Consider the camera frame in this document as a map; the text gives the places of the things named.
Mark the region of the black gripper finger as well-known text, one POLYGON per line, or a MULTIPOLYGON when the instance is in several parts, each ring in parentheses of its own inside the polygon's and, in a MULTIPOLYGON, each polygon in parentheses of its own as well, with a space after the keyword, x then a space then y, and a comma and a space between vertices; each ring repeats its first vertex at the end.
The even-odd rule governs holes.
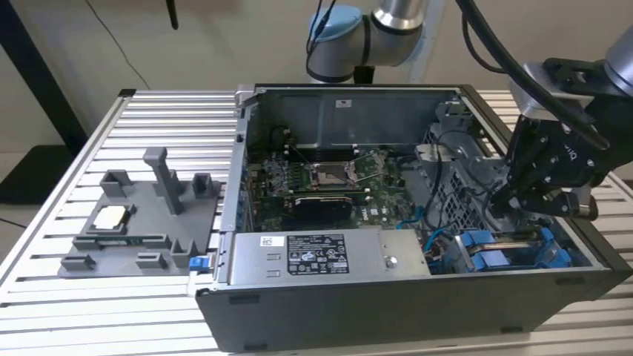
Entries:
POLYGON ((596 201, 590 187, 546 193, 532 191, 515 198, 520 209, 531 213, 572 219, 595 219, 598 216, 596 201))
POLYGON ((546 134, 539 130, 539 125, 539 120, 523 115, 518 117, 505 156, 509 168, 506 183, 490 198, 494 217, 510 212, 510 200, 519 199, 535 181, 535 162, 546 146, 546 134))

